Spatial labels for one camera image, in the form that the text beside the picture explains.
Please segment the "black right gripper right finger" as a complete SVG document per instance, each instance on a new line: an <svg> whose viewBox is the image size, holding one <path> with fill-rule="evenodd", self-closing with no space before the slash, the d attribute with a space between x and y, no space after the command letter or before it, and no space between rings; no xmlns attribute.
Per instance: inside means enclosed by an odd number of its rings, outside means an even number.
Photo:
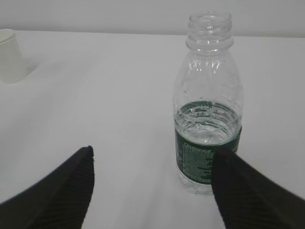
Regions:
<svg viewBox="0 0 305 229"><path fill-rule="evenodd" d="M227 229L303 229L305 201L221 148L213 157L212 190Z"/></svg>

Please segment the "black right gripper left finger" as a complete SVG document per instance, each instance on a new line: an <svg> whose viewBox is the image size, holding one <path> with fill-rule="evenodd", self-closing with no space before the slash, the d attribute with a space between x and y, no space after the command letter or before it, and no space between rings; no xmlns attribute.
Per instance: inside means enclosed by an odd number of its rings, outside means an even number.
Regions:
<svg viewBox="0 0 305 229"><path fill-rule="evenodd" d="M95 184L94 153L82 147L45 178L0 205L2 229L80 229Z"/></svg>

